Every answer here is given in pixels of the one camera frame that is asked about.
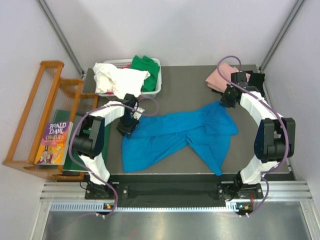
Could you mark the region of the blue t-shirt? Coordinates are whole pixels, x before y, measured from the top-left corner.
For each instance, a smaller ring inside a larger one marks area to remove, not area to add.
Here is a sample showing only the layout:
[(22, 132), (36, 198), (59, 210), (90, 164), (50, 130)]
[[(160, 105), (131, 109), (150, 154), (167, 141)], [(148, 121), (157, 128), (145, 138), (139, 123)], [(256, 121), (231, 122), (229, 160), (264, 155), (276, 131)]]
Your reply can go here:
[(144, 116), (132, 135), (122, 140), (123, 171), (146, 170), (189, 146), (220, 176), (231, 137), (238, 133), (234, 120), (218, 101), (195, 111)]

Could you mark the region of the white t-shirt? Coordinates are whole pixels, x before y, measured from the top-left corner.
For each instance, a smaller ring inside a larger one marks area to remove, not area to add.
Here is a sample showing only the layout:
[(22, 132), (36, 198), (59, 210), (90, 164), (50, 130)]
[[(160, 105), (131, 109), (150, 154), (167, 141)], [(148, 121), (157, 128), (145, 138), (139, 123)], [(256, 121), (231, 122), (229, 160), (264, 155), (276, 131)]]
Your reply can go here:
[(126, 94), (139, 97), (144, 81), (151, 76), (148, 71), (117, 68), (110, 63), (96, 63), (92, 69), (95, 93), (112, 93), (119, 99), (123, 99)]

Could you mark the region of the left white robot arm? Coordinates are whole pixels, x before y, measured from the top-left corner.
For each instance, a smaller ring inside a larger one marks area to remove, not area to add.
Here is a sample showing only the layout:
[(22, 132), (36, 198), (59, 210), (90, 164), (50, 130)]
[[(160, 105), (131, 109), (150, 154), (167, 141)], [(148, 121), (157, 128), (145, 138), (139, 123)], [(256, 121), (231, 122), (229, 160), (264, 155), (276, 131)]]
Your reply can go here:
[(106, 168), (103, 158), (105, 146), (105, 128), (111, 122), (119, 119), (116, 127), (122, 136), (131, 136), (140, 123), (139, 101), (127, 93), (124, 99), (110, 101), (107, 104), (94, 109), (78, 119), (75, 129), (69, 141), (69, 155), (77, 153), (90, 176), (90, 188), (96, 189), (102, 198), (109, 198), (114, 191), (111, 183), (108, 183), (110, 173)]

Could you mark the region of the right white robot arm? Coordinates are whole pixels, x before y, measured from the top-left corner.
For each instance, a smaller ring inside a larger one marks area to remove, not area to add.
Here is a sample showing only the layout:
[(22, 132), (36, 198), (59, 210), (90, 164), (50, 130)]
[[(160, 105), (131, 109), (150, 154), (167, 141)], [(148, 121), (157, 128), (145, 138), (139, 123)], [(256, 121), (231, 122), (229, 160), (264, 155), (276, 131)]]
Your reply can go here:
[(296, 122), (271, 108), (261, 93), (247, 82), (245, 72), (230, 75), (230, 82), (220, 100), (228, 108), (242, 106), (258, 126), (253, 144), (254, 156), (234, 179), (233, 192), (245, 198), (258, 188), (262, 177), (283, 165), (295, 151)]

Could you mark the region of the pink folded t-shirt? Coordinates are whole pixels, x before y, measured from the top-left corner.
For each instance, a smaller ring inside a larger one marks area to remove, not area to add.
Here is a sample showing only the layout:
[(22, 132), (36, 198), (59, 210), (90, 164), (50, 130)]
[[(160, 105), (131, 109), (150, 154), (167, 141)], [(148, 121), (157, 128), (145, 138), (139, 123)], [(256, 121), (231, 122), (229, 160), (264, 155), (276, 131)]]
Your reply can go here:
[(227, 85), (229, 84), (218, 72), (228, 80), (231, 81), (231, 74), (238, 72), (239, 70), (236, 67), (232, 67), (227, 63), (221, 63), (219, 68), (214, 70), (210, 76), (205, 80), (207, 86), (212, 90), (215, 90), (219, 93), (224, 93), (227, 89)]

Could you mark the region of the black folded t-shirt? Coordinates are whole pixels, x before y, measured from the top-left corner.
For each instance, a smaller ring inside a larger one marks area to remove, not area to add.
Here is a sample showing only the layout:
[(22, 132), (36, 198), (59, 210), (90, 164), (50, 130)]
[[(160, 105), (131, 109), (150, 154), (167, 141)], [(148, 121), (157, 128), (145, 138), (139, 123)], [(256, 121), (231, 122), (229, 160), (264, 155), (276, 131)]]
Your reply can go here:
[[(248, 85), (256, 87), (257, 90), (260, 92), (261, 96), (264, 97), (265, 91), (263, 88), (263, 83), (265, 81), (265, 74), (264, 73), (255, 73), (252, 70), (249, 70), (249, 71), (246, 71), (246, 77), (247, 77)], [(213, 89), (211, 89), (211, 90), (215, 93), (219, 93), (221, 95), (223, 94), (223, 93), (217, 92)]]

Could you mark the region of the white plastic laundry basket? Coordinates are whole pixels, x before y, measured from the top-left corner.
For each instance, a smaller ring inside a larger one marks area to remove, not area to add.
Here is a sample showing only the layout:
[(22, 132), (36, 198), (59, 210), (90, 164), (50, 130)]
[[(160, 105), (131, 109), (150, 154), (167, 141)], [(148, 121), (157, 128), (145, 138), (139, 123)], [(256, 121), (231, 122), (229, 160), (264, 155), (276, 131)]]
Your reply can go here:
[[(162, 88), (162, 69), (161, 69), (161, 62), (159, 59), (152, 57), (151, 58), (155, 63), (159, 65), (159, 73), (158, 73), (158, 78), (157, 78), (157, 83), (155, 86), (154, 91), (147, 91), (147, 92), (142, 92), (140, 97), (150, 97), (150, 98), (155, 98), (157, 94), (161, 91)], [(123, 69), (125, 67), (128, 67), (132, 63), (133, 59), (117, 59), (117, 60), (106, 60), (103, 63), (104, 64), (112, 64), (116, 66), (119, 69)], [(100, 97), (105, 97), (108, 100), (115, 100), (116, 96), (114, 94), (109, 94), (109, 93), (98, 93)]]

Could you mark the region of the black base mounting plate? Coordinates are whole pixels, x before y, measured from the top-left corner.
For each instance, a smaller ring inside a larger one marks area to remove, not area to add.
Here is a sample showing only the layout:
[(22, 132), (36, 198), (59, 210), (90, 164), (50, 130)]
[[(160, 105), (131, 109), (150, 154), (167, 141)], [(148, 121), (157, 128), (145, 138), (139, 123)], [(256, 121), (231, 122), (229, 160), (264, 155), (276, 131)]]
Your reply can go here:
[(252, 187), (236, 189), (234, 184), (222, 182), (153, 182), (153, 183), (113, 183), (119, 200), (129, 200), (140, 196), (205, 196), (213, 200), (262, 199), (262, 187), (258, 183)]

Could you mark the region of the Roald Dahl book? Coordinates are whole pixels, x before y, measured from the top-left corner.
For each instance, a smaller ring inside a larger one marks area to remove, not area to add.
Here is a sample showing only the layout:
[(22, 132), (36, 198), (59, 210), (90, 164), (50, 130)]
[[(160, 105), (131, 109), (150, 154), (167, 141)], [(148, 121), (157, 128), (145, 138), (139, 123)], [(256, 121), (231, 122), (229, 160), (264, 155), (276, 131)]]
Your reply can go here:
[(64, 165), (73, 129), (71, 121), (46, 125), (34, 163), (41, 166)]

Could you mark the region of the wooden book rack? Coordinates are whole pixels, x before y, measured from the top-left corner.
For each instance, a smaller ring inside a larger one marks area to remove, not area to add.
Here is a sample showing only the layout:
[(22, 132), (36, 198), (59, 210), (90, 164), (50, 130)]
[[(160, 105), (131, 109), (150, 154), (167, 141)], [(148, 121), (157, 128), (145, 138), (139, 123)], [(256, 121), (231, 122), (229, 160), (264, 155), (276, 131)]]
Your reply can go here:
[(68, 120), (74, 121), (76, 113), (86, 113), (98, 105), (95, 93), (83, 92), (82, 79), (61, 76), (63, 67), (59, 60), (40, 63), (3, 165), (45, 180), (79, 182), (84, 180), (84, 172), (64, 175), (61, 165), (55, 169), (39, 169), (35, 165), (45, 126), (55, 120), (59, 111), (66, 111)]

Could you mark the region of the right aluminium frame post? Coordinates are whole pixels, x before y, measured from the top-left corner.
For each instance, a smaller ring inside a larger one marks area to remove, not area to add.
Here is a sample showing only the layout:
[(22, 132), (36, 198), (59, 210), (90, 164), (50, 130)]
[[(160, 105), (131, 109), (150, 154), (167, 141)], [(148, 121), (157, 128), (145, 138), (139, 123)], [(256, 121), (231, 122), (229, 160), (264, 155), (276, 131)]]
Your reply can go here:
[(301, 11), (305, 3), (306, 0), (296, 0), (294, 2), (292, 9), (289, 11), (287, 18), (285, 19), (271, 47), (267, 51), (266, 56), (264, 57), (261, 65), (258, 68), (260, 72), (263, 72), (271, 62), (274, 54), (276, 53), (282, 41), (284, 40), (286, 34), (289, 32), (290, 27), (293, 25), (296, 17), (298, 16), (299, 12)]

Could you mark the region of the aluminium frame post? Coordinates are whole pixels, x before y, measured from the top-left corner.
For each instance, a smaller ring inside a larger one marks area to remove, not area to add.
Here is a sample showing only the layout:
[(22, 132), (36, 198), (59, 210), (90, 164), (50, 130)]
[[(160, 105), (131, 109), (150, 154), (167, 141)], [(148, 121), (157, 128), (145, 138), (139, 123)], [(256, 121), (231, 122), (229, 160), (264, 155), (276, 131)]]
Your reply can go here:
[(39, 8), (43, 12), (45, 18), (47, 19), (49, 25), (51, 26), (52, 30), (54, 31), (56, 37), (58, 38), (60, 44), (62, 45), (63, 49), (65, 50), (66, 54), (68, 55), (69, 59), (71, 60), (72, 64), (74, 65), (77, 72), (80, 74), (81, 77), (84, 76), (85, 71), (83, 70), (79, 60), (77, 59), (74, 51), (72, 50), (65, 34), (63, 33), (58, 21), (56, 20), (53, 12), (51, 11), (48, 3), (45, 0), (36, 0)]
[(260, 72), (263, 72), (271, 62), (274, 54), (276, 53), (282, 41), (284, 40), (286, 34), (289, 32), (290, 27), (293, 25), (296, 17), (298, 16), (299, 12), (301, 11), (305, 3), (306, 0), (296, 0), (294, 2), (292, 9), (289, 11), (287, 18), (285, 19), (271, 47), (267, 51), (266, 56), (264, 57), (261, 65), (258, 68)]

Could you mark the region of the left aluminium frame post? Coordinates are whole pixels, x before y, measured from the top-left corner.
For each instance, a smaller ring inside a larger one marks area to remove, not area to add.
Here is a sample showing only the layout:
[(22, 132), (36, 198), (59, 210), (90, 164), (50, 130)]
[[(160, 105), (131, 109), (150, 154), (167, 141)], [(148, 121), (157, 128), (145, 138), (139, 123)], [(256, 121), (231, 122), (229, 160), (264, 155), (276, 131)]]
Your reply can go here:
[(36, 0), (39, 8), (43, 12), (45, 18), (47, 19), (49, 25), (51, 26), (52, 30), (54, 31), (56, 37), (58, 38), (60, 44), (62, 45), (63, 49), (65, 50), (66, 54), (68, 55), (69, 59), (71, 60), (72, 64), (74, 65), (77, 72), (80, 74), (81, 77), (84, 76), (85, 71), (83, 70), (79, 60), (77, 59), (74, 51), (72, 50), (65, 34), (63, 33), (58, 21), (56, 20), (53, 12), (51, 11), (48, 3), (45, 0)]

